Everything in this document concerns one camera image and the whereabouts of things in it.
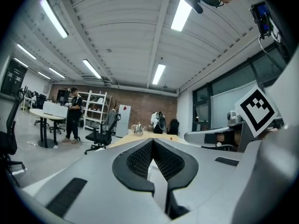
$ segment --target round table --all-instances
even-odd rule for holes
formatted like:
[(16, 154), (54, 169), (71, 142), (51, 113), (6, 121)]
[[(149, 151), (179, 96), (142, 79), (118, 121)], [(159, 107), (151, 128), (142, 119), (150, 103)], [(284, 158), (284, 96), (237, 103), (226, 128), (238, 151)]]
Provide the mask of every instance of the round table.
[[(40, 109), (30, 109), (29, 110), (31, 114), (36, 115), (41, 118), (41, 140), (38, 141), (38, 146), (44, 147), (44, 148), (53, 148), (55, 145), (57, 145), (56, 141), (56, 120), (62, 120), (65, 119), (63, 117), (54, 116), (51, 114), (45, 114), (43, 110)], [(51, 119), (54, 121), (54, 139), (47, 139), (47, 119)]]

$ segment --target black shirt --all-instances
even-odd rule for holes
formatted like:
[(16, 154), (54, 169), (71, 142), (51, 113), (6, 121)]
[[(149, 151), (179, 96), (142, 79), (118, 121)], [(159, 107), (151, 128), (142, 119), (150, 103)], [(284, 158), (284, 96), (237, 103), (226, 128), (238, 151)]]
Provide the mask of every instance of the black shirt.
[(290, 57), (299, 43), (299, 27), (297, 23), (297, 0), (265, 0), (270, 11), (271, 18), (279, 29), (283, 43)]
[(75, 96), (71, 100), (71, 105), (72, 106), (78, 106), (80, 109), (77, 110), (69, 110), (69, 116), (74, 118), (74, 119), (79, 119), (80, 116), (82, 115), (81, 113), (81, 107), (82, 107), (82, 97), (81, 96)]

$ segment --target qr-like tag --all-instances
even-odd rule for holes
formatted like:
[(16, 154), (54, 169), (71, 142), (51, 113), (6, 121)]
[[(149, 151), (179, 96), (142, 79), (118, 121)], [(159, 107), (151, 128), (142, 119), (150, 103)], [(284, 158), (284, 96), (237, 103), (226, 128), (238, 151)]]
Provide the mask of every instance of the qr-like tag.
[(235, 104), (235, 111), (247, 122), (254, 137), (265, 130), (278, 114), (273, 103), (257, 86)]

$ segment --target table base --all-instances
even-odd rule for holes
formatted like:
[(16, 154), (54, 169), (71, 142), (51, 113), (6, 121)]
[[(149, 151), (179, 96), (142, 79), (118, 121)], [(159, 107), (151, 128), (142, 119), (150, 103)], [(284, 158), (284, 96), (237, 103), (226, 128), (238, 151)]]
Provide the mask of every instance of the table base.
[[(44, 147), (44, 148), (46, 148), (46, 147), (45, 147), (45, 144), (44, 144), (44, 141), (39, 140), (37, 144), (38, 144), (38, 146), (40, 146), (40, 147)], [(47, 146), (48, 146), (48, 148), (53, 148), (55, 145), (57, 145), (57, 143), (55, 143), (54, 140), (52, 140), (52, 139), (47, 139)]]

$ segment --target white refrigerator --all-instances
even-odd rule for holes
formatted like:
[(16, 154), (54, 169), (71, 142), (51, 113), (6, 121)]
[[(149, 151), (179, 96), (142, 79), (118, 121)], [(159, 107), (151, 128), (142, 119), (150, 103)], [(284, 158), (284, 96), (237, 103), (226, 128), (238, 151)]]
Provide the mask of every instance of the white refrigerator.
[(128, 105), (120, 105), (118, 113), (121, 114), (121, 120), (116, 124), (115, 136), (122, 138), (128, 134), (131, 107)]

